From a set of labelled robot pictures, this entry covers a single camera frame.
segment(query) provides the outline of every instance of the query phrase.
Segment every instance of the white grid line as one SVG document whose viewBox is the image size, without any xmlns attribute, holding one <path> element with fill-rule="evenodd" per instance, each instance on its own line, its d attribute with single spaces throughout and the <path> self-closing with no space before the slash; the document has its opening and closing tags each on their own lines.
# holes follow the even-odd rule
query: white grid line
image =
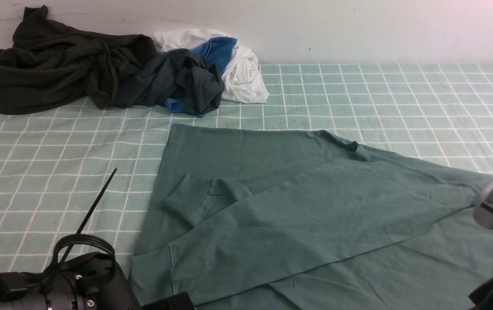
<svg viewBox="0 0 493 310">
<path fill-rule="evenodd" d="M 5 153 L 0 154 L 2 155 L 0 156 L 0 181 L 14 180 L 15 184 L 18 183 L 15 189 L 0 188 L 0 238 L 12 234 L 22 236 L 21 243 L 14 245 L 18 246 L 18 249 L 13 250 L 16 253 L 0 254 L 0 258 L 6 257 L 9 260 L 10 270 L 18 268 L 16 257 L 42 257 L 46 259 L 44 262 L 47 261 L 51 255 L 46 253 L 47 249 L 38 251 L 41 254 L 23 253 L 25 250 L 22 243 L 26 234 L 46 234 L 48 238 L 46 242 L 51 242 L 52 247 L 57 238 L 73 233 L 66 226 L 67 222 L 62 225 L 62 220 L 65 216 L 81 218 L 87 211 L 73 210 L 70 205 L 79 204 L 81 206 L 81 201 L 85 200 L 87 200 L 86 204 L 89 204 L 98 193 L 95 187 L 98 185 L 100 188 L 102 185 L 93 184 L 93 187 L 79 188 L 79 182 L 89 180 L 89 178 L 106 179 L 113 167 L 118 167 L 114 179 L 115 185 L 111 185 L 113 189 L 106 191 L 106 195 L 112 195 L 111 200 L 103 202 L 103 208 L 94 212 L 92 220 L 89 221 L 84 231 L 94 234 L 101 233 L 103 236 L 108 234 L 110 238 L 114 238 L 113 245 L 122 250 L 118 252 L 119 259 L 129 257 L 131 255 L 130 245 L 125 245 L 125 242 L 139 233 L 140 223 L 136 221 L 142 219 L 146 213 L 146 204 L 152 195 L 149 190 L 140 188 L 132 190 L 135 186 L 133 183 L 139 184 L 138 180 L 150 182 L 156 179 L 156 167 L 160 164 L 161 152 L 168 139 L 170 127 L 175 122 L 185 122 L 195 126 L 215 124 L 216 127 L 240 129 L 245 127 L 245 120 L 262 118 L 258 123 L 260 128 L 249 129 L 285 130 L 292 127 L 289 123 L 292 114 L 289 112 L 295 108 L 303 110 L 303 106 L 307 112 L 298 113 L 296 111 L 294 118 L 304 122 L 299 125 L 305 125 L 305 129 L 308 129 L 309 124 L 309 129 L 323 128 L 346 139 L 351 140 L 353 137 L 354 140 L 360 140 L 361 143 L 374 147 L 392 149 L 392 151 L 397 149 L 409 152 L 406 155 L 428 161 L 454 167 L 469 165 L 469 169 L 482 173 L 493 173 L 492 72 L 484 72 L 483 67 L 478 64 L 481 73 L 465 72 L 467 67 L 458 63 L 450 67 L 443 65 L 424 67 L 421 64 L 413 64 L 413 68 L 420 71 L 418 73 L 405 72 L 406 67 L 403 66 L 397 66 L 396 72 L 384 72 L 384 67 L 380 64 L 374 64 L 375 68 L 378 67 L 381 71 L 380 73 L 366 73 L 363 72 L 365 71 L 363 65 L 358 63 L 352 65 L 351 68 L 357 68 L 360 72 L 344 72 L 349 68 L 340 67 L 337 64 L 334 64 L 334 67 L 324 67 L 322 64 L 311 65 L 311 67 L 310 65 L 305 67 L 304 65 L 260 65 L 264 79 L 271 81 L 266 84 L 268 90 L 279 92 L 279 94 L 270 94 L 270 100 L 276 97 L 282 100 L 282 104 L 272 102 L 271 104 L 248 105 L 260 106 L 261 116 L 245 116 L 246 112 L 242 112 L 242 105 L 229 102 L 222 102 L 216 112 L 207 114 L 205 118 L 192 118 L 185 115 L 168 115 L 165 108 L 160 107 L 99 111 L 93 105 L 86 104 L 86 101 L 82 104 L 74 102 L 51 112 L 28 116 L 0 115 L 0 149 L 4 152 L 14 150 L 16 153 L 15 156 L 11 155 L 11 159 L 3 159 Z M 460 71 L 445 72 L 444 68 L 459 68 Z M 330 78 L 340 83 L 329 83 L 335 82 L 329 80 Z M 344 78 L 350 81 L 354 79 L 354 81 L 346 83 Z M 365 85 L 367 90 L 363 90 L 361 85 Z M 313 90 L 317 88 L 321 93 L 314 93 Z M 372 92 L 379 88 L 382 91 Z M 470 96 L 465 96 L 465 94 L 478 96 L 483 104 L 467 101 Z M 376 101 L 376 96 L 384 97 L 384 95 L 391 97 L 389 102 Z M 408 100 L 406 95 L 413 96 L 413 99 Z M 437 97 L 437 102 L 425 100 L 425 96 L 429 95 Z M 447 96 L 456 98 L 455 101 L 458 102 L 444 102 L 442 98 L 446 99 Z M 351 102 L 352 99 L 358 98 L 365 101 Z M 279 115 L 273 112 L 270 116 L 268 115 L 269 109 L 279 111 L 283 109 L 283 111 Z M 321 111 L 327 109 L 329 110 L 328 115 L 321 114 Z M 346 115 L 340 114 L 339 111 L 343 109 Z M 368 117 L 365 121 L 375 122 L 372 126 L 374 128 L 363 128 L 359 122 L 360 117 Z M 394 133 L 399 136 L 390 135 L 390 131 L 393 130 L 397 131 Z M 374 134 L 379 135 L 378 139 L 370 138 Z M 447 135 L 453 139 L 438 140 L 438 137 Z M 156 140 L 148 139 L 148 137 L 156 137 Z M 116 147 L 118 150 L 129 149 L 137 153 L 130 151 L 127 154 L 116 154 Z M 146 149 L 152 149 L 156 153 L 145 153 Z M 38 170 L 37 167 L 44 167 L 44 169 Z M 42 186 L 43 190 L 41 188 L 36 190 L 29 185 L 24 189 L 22 186 L 24 186 L 25 177 L 32 180 L 45 178 L 48 181 L 45 186 Z M 49 180 L 55 177 L 68 179 L 68 186 L 49 188 L 48 191 Z M 118 183 L 119 179 L 124 179 L 124 185 L 122 181 Z M 46 199 L 51 199 L 51 197 L 57 197 L 53 203 L 60 207 L 53 208 L 53 210 L 40 208 L 40 205 L 43 206 Z M 7 229 L 1 229 L 7 224 L 4 223 L 7 222 L 4 220 L 7 214 L 22 214 L 18 216 L 29 217 L 29 222 L 23 224 L 28 227 L 23 227 L 22 231 L 18 232 L 7 232 L 5 231 Z M 32 221 L 39 214 L 58 222 L 56 231 L 55 226 L 46 228 L 47 231 L 38 229 L 39 227 L 35 224 L 32 226 Z M 101 223 L 100 220 L 105 218 L 111 218 L 114 223 L 111 222 L 109 225 Z M 81 247 L 79 253 L 86 250 L 86 247 Z"/>
</svg>

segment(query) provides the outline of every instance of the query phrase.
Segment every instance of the green shirt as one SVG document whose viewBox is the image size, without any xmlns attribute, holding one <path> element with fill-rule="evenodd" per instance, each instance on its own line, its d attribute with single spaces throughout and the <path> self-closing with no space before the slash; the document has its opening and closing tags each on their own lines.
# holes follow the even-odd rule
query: green shirt
<svg viewBox="0 0 493 310">
<path fill-rule="evenodd" d="M 205 309 L 468 308 L 493 275 L 489 175 L 325 131 L 174 125 L 130 282 Z"/>
</svg>

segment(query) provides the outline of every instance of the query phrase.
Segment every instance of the grid pattern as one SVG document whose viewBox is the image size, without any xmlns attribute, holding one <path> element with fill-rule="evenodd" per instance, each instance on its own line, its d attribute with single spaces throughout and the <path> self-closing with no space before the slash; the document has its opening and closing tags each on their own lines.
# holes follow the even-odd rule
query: grid pattern
<svg viewBox="0 0 493 310">
<path fill-rule="evenodd" d="M 89 99 L 0 115 L 0 272 L 39 271 L 73 233 L 115 167 L 86 227 L 126 270 L 171 124 L 328 130 L 438 164 L 493 173 L 493 63 L 262 65 L 264 105 L 222 102 L 205 118 L 165 108 L 98 110 Z M 73 255 L 89 249 L 76 247 Z"/>
</svg>

